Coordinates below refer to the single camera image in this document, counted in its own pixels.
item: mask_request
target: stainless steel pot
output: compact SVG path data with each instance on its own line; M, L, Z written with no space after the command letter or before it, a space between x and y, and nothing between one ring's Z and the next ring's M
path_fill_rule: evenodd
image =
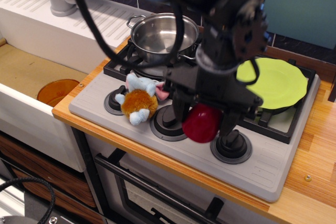
M134 18L144 17L134 26L130 21ZM183 16L184 38L176 57L170 63L174 64L182 58L194 59L187 55L195 49L195 42L200 33L198 26L190 18ZM137 49L139 57L146 62L155 62L167 57L173 48L176 36L176 22L173 13L160 13L151 16L130 17L127 26L132 28L131 39Z

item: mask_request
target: stove knob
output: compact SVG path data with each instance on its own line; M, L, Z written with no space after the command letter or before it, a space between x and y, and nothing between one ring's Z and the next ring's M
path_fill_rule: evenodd
M156 130L165 136L184 135L182 125L175 118L173 106L171 105L159 109L153 120Z
M221 137L216 147L218 152L227 158L240 158L247 151L246 140L238 130L233 130L227 136Z
M116 101L116 94L125 94L125 93L126 93L126 87L124 85L121 85L120 88L111 92L109 96L110 108L117 110L117 111L121 111L120 104Z
M173 106L169 106L162 115L162 124L166 128L173 126L177 123L177 119L173 110Z

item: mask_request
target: stuffed toy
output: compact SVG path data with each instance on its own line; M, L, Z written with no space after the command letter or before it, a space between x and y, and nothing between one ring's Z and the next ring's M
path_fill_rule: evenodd
M126 95L116 94L115 100L121 105L122 113L132 125L139 125L151 118L158 107L158 99L165 100L169 93L162 91L163 82L130 73L126 77Z

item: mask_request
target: oven handle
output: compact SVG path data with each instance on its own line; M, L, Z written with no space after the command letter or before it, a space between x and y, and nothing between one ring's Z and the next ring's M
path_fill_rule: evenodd
M216 210L212 211L210 210L210 207L208 207L206 211L206 215L208 218L205 216L205 214L201 213L200 211L190 207L186 203L180 201L179 199L175 198L174 196L166 193L165 191L159 189L155 185L150 184L143 178L137 176L136 174L130 172L129 170L121 167L118 163L120 159L124 156L125 152L116 149L108 158L104 157L100 153L95 157L94 162L97 163L98 165L101 165L105 169L113 172L117 176L121 177L122 179L132 183L133 185L139 187L146 193L151 194L152 196L161 199L165 203L171 205L172 207L175 207L176 209L188 214L190 217L201 221L202 223L208 223L208 224L220 224L218 221L215 219L217 218L217 215L219 214L220 209L224 205L223 201L221 201L218 198L214 198L213 201L215 200L217 202Z

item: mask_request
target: screw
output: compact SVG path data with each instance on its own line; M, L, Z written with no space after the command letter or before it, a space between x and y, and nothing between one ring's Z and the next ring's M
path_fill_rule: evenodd
M308 182L310 182L310 181L312 180L312 178L311 178L310 175L306 175L306 176L305 176L305 180L308 181Z
M210 16L214 16L215 13L216 13L216 8L214 7L210 10Z
M57 223L57 217L51 217L49 219L49 224L56 224Z

